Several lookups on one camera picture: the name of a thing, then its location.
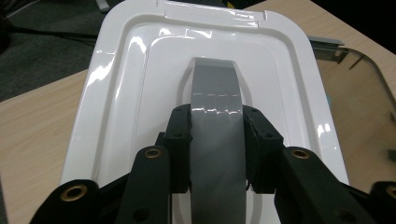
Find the glass panel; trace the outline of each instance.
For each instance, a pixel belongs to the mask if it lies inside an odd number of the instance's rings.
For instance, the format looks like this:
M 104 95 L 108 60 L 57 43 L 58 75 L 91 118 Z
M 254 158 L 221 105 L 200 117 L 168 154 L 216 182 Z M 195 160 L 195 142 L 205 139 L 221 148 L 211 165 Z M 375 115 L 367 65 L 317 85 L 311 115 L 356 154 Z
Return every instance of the glass panel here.
M 350 186 L 396 181 L 396 104 L 382 74 L 356 50 L 326 50 L 314 48 Z

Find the wooden table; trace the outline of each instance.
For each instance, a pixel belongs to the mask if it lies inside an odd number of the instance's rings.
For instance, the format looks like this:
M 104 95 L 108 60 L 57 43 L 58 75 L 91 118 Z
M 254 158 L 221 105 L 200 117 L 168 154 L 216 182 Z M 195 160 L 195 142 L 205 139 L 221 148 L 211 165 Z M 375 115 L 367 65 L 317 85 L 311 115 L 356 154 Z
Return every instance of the wooden table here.
M 341 39 L 372 58 L 396 95 L 396 55 L 308 0 L 267 0 L 308 35 Z M 9 223 L 28 223 L 58 186 L 87 71 L 0 103 L 0 176 Z

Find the gray curved object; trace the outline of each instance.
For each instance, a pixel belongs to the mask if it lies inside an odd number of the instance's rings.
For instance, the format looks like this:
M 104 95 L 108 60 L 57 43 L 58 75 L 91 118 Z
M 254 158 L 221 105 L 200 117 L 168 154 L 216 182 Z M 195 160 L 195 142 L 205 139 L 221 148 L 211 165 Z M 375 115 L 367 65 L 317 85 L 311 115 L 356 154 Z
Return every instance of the gray curved object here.
M 245 223 L 245 136 L 232 62 L 197 59 L 191 120 L 192 223 Z

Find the wooden surface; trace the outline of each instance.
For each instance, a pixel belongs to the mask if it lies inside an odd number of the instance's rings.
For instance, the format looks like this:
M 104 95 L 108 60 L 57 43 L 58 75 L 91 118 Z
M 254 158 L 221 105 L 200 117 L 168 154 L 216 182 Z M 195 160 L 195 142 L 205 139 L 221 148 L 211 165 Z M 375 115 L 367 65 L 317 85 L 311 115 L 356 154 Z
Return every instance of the wooden surface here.
M 393 94 L 396 56 L 307 0 L 267 0 L 308 35 L 341 39 L 377 62 Z M 28 223 L 57 187 L 86 71 L 0 103 L 0 176 L 9 223 Z

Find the white tray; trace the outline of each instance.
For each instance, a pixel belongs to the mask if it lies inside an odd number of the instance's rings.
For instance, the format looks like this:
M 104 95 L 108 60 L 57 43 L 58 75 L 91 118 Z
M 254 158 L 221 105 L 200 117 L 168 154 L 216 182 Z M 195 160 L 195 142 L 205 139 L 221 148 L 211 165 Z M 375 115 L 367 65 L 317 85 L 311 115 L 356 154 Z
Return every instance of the white tray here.
M 127 0 L 102 25 L 61 184 L 82 178 L 102 187 L 130 172 L 172 109 L 190 103 L 196 58 L 233 61 L 243 104 L 260 109 L 286 146 L 312 149 L 347 183 L 315 57 L 294 22 L 271 11 Z M 174 223 L 190 223 L 189 195 L 174 201 Z M 272 195 L 247 194 L 250 221 L 278 222 Z

